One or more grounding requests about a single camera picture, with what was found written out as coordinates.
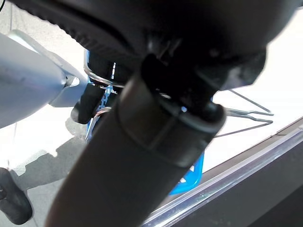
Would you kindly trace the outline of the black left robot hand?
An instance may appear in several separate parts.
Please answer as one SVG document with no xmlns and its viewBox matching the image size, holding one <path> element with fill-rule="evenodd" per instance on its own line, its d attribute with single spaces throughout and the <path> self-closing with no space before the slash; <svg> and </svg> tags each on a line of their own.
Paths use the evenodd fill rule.
<svg viewBox="0 0 303 227">
<path fill-rule="evenodd" d="M 222 128 L 299 0 L 17 0 L 133 75 L 68 174 L 48 227 L 138 227 Z"/>
</svg>

